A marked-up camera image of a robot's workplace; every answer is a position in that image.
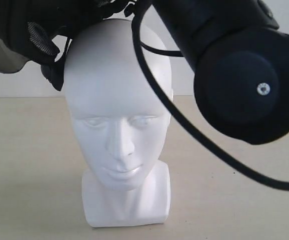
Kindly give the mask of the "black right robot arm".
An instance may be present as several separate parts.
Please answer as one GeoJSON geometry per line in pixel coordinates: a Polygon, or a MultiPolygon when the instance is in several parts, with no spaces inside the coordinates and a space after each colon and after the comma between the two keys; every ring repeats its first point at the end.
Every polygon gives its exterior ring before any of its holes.
{"type": "Polygon", "coordinates": [[[194,71],[206,121],[252,145],[289,133],[289,34],[262,0],[152,3],[194,71]]]}

